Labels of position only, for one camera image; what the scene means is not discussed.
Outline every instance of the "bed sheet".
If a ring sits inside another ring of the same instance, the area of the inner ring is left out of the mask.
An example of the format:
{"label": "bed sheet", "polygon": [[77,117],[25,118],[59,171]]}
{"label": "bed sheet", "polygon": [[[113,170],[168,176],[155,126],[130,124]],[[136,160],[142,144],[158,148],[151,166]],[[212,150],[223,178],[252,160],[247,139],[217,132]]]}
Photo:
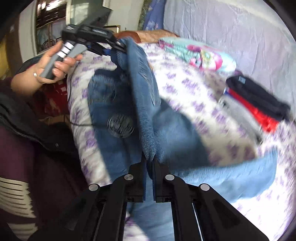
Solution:
{"label": "bed sheet", "polygon": [[[279,151],[276,179],[260,196],[233,203],[244,216],[268,238],[277,240],[295,215],[296,127],[281,123],[274,135],[260,147],[217,103],[225,87],[225,76],[201,73],[157,44],[140,44],[153,68],[159,93],[176,111],[185,114],[196,126],[212,165],[227,165],[262,156],[276,146]],[[68,75],[68,105],[74,123],[90,124],[87,104],[87,86],[98,68],[115,69],[108,56],[86,52],[84,59]],[[72,125],[82,171],[88,183],[110,183],[104,160],[100,155],[91,126]],[[147,240],[140,228],[129,221],[124,240]]]}
{"label": "bed sheet", "polygon": [[167,0],[164,29],[226,52],[296,117],[296,42],[263,0]]}

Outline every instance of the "white sheet with purple flowers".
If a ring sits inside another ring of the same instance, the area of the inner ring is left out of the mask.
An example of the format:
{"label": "white sheet with purple flowers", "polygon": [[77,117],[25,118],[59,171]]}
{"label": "white sheet with purple flowers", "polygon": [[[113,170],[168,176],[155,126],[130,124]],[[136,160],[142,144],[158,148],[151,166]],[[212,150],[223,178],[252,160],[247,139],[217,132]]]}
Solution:
{"label": "white sheet with purple flowers", "polygon": [[[267,235],[277,240],[295,216],[296,126],[281,123],[260,147],[245,131],[223,113],[217,103],[225,87],[225,77],[215,73],[201,73],[157,44],[140,44],[153,67],[162,98],[176,111],[185,114],[195,124],[202,137],[212,165],[228,165],[262,156],[276,146],[279,151],[276,178],[260,196],[241,199],[233,206]],[[90,124],[87,105],[87,85],[98,68],[115,69],[108,56],[86,52],[84,59],[68,76],[69,110],[72,122]],[[72,126],[79,150],[81,166],[88,183],[110,183],[91,126]],[[147,240],[132,221],[126,225],[124,240]]]}

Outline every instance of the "hand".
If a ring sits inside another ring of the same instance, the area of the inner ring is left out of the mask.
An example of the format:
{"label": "hand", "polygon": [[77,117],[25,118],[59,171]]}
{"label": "hand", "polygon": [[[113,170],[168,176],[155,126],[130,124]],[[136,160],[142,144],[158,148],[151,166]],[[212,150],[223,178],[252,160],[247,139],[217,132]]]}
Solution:
{"label": "hand", "polygon": [[40,74],[44,71],[45,66],[50,61],[51,57],[60,51],[62,48],[63,42],[59,41],[55,46],[53,46],[51,49],[46,51],[42,58],[39,60],[37,64],[33,66],[35,73],[37,74],[37,81],[39,83],[46,83],[46,84],[52,84],[56,83],[63,78],[65,78],[66,74],[68,73],[69,69],[75,65],[76,61],[82,60],[82,54],[79,54],[76,56],[76,58],[69,58],[66,57],[63,62],[56,61],[54,63],[55,68],[52,69],[52,73],[56,76],[54,80],[49,80],[46,78],[39,77]]}

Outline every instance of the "device handle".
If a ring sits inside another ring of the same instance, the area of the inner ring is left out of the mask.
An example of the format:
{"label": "device handle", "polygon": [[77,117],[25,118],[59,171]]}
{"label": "device handle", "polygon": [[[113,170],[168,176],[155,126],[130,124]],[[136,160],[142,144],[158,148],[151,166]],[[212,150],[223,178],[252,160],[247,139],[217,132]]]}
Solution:
{"label": "device handle", "polygon": [[81,54],[86,50],[87,47],[83,44],[72,45],[71,43],[66,42],[61,50],[51,57],[50,61],[45,66],[44,71],[40,74],[40,77],[53,80],[55,76],[52,73],[52,69],[54,68],[55,61],[63,61],[66,57],[75,58],[78,54]]}

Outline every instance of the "person's arm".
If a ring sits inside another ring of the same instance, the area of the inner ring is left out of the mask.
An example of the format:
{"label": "person's arm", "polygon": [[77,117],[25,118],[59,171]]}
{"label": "person's arm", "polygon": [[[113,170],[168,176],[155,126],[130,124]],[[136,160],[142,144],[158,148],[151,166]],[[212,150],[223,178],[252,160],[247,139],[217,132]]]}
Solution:
{"label": "person's arm", "polygon": [[55,46],[43,54],[37,64],[31,66],[25,72],[14,76],[11,81],[11,89],[18,95],[27,98],[32,96],[43,85],[43,83],[52,84],[62,80],[68,73],[69,69],[75,65],[76,60],[79,61],[82,59],[81,54],[75,59],[65,58],[63,62],[56,61],[54,64],[55,68],[52,70],[53,74],[56,76],[54,80],[39,77],[45,66],[50,61],[50,58],[57,53],[61,47],[62,42],[58,42]]}

